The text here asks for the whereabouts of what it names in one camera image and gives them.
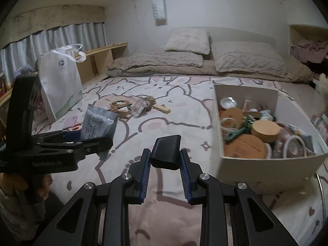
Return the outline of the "left hand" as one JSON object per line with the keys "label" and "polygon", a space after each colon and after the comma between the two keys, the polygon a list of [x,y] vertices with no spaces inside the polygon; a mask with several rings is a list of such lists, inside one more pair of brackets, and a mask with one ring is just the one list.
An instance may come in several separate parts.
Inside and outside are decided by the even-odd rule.
{"label": "left hand", "polygon": [[53,179],[50,174],[46,174],[42,178],[33,181],[31,179],[25,180],[17,174],[1,173],[1,190],[7,196],[15,196],[22,191],[31,189],[32,193],[44,202],[48,199],[52,183]]}

